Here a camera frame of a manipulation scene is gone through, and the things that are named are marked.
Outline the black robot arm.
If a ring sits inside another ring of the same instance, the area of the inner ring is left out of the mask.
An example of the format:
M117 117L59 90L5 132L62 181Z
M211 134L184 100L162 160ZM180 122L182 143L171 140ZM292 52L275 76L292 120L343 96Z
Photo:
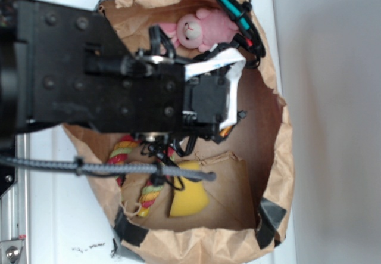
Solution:
M102 15L35 0L1 4L1 146L62 123L135 138L215 139L236 124L242 57L176 56L164 32L131 54Z

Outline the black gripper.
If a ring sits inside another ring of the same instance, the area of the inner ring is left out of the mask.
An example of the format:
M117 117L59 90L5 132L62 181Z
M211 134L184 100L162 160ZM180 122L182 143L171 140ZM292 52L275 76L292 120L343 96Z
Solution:
M89 126L138 137L219 140L238 122L238 51L216 49L203 60L163 56L85 58Z

